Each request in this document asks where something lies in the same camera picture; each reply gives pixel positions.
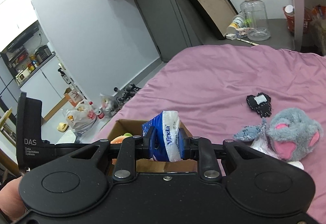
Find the person's left hand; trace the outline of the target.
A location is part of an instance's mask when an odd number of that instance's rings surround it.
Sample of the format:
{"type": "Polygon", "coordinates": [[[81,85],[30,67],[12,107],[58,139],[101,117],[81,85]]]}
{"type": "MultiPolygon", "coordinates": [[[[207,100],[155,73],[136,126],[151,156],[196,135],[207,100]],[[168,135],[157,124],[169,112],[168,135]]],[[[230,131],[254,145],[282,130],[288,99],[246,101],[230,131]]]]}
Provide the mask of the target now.
{"type": "Polygon", "coordinates": [[[1,213],[10,222],[16,221],[25,214],[26,207],[19,194],[22,177],[11,180],[1,190],[1,213]]]}

